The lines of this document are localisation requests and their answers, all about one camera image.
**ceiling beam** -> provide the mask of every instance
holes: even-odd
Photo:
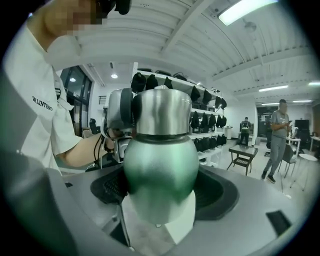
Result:
[[[294,57],[307,56],[312,55],[312,51],[309,48],[295,48],[289,50],[279,51],[273,54],[269,54],[266,56],[262,56],[263,64],[269,64],[276,61],[287,60]],[[213,75],[213,81],[217,81],[219,79],[225,78],[227,76],[233,75],[238,72],[250,70],[252,68],[258,67],[261,65],[261,59],[256,58],[250,61],[247,61],[243,64],[237,65],[235,67],[229,68],[226,71],[223,71],[219,74]]]
[[[186,12],[178,25],[175,27],[169,39],[166,41],[164,47],[161,50],[162,54],[169,52],[176,42],[182,37],[187,28],[189,28],[192,22],[199,17],[199,15],[207,9],[215,0],[197,0],[194,5]]]

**gray t-shirt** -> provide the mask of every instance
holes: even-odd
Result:
[[[289,116],[287,114],[280,113],[279,110],[276,110],[272,113],[271,123],[276,124],[276,125],[289,123]],[[280,138],[286,138],[287,133],[288,133],[287,127],[272,131],[272,135],[280,137]]]

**hand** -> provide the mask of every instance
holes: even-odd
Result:
[[[106,138],[105,145],[108,149],[113,150],[115,148],[114,141],[111,138],[118,138],[123,136],[123,132],[119,129],[108,129],[110,138]]]

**silver cylinder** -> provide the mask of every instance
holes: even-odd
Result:
[[[144,135],[183,135],[189,132],[192,101],[174,89],[152,89],[133,98],[136,132]]]

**person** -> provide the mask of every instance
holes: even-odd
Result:
[[[80,167],[92,163],[95,155],[112,150],[112,139],[102,147],[95,145],[100,133],[89,138],[75,135],[66,92],[53,66],[45,60],[49,46],[69,31],[91,25],[100,14],[95,0],[52,0],[40,7],[22,25],[9,46],[2,70],[8,83],[36,114],[25,140],[16,152],[40,161],[45,168],[59,170],[55,157],[67,165]],[[110,137],[121,135],[110,130]]]
[[[270,159],[268,160],[261,178],[264,180],[269,168],[271,171],[267,179],[271,183],[275,183],[274,173],[280,164],[286,148],[286,136],[290,130],[289,116],[287,114],[288,104],[284,99],[279,101],[278,110],[274,111],[271,116],[271,145],[270,145]]]
[[[248,146],[249,143],[249,129],[251,128],[251,123],[248,121],[248,117],[241,122],[241,139],[240,144],[245,138],[245,145]]]

